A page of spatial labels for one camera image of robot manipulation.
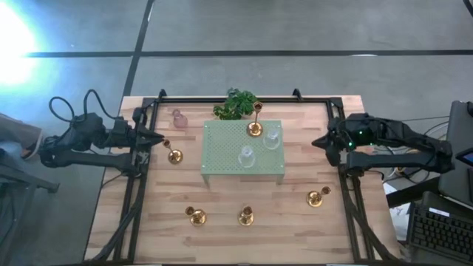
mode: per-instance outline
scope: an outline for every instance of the green platform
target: green platform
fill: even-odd
[[[280,120],[261,120],[263,133],[250,137],[246,127],[250,120],[210,120],[204,122],[201,175],[209,185],[211,175],[274,175],[280,184],[285,175],[282,124]],[[281,144],[277,149],[267,149],[263,137],[270,128],[280,129]],[[256,162],[250,168],[242,167],[238,155],[243,146],[250,146]]]

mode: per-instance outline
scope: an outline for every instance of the wooden table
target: wooden table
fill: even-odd
[[[342,99],[345,115],[364,111],[360,96]],[[141,106],[142,100],[123,99],[121,114],[125,119],[132,120],[133,109]],[[183,151],[184,160],[172,165],[167,160],[167,149],[162,145],[152,149],[135,263],[353,262],[337,170],[328,164],[323,150],[310,144],[327,131],[325,105],[264,105],[261,119],[281,120],[284,130],[286,175],[281,185],[276,185],[274,178],[241,176],[213,179],[209,190],[200,176],[200,161],[203,123],[215,119],[213,107],[212,103],[159,105],[156,131],[170,139],[174,149]],[[174,128],[174,109],[188,118],[186,129]],[[103,181],[117,174],[117,170],[107,169]],[[324,197],[321,207],[311,208],[305,202],[306,194],[326,185],[332,193]],[[125,187],[126,178],[121,177],[102,189],[85,259],[97,254],[116,230]],[[367,172],[361,178],[361,190],[370,227],[389,251],[399,256],[379,175]],[[237,221],[244,205],[250,205],[255,215],[249,227]],[[184,214],[188,206],[207,213],[204,226],[190,224]],[[357,235],[365,257],[358,227]],[[124,256],[128,244],[129,234],[124,240]]]

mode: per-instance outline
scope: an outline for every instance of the potted plant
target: potted plant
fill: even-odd
[[[220,120],[239,120],[243,115],[253,114],[253,103],[257,101],[253,93],[231,88],[227,94],[223,107],[214,107],[214,115]]]

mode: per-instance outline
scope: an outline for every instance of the pink vase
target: pink vase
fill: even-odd
[[[180,113],[179,109],[172,111],[174,116],[174,126],[178,129],[183,129],[187,127],[187,117]]]

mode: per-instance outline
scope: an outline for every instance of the concrete floor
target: concrete floor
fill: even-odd
[[[117,113],[131,57],[18,60],[12,51],[133,51],[146,2],[0,1],[0,21],[10,19],[10,27],[0,24],[9,34],[0,42],[0,112],[60,134],[68,125],[50,114],[48,100],[65,97],[78,113],[94,88]],[[464,50],[473,49],[472,29],[461,0],[162,0],[143,50]],[[141,58],[131,95],[224,95],[230,87],[288,95],[299,88],[360,94],[372,115],[409,119],[448,115],[453,100],[473,100],[471,69],[473,56]],[[444,120],[409,124],[422,132]],[[11,265],[81,261],[103,168],[20,164],[61,187],[38,191]]]

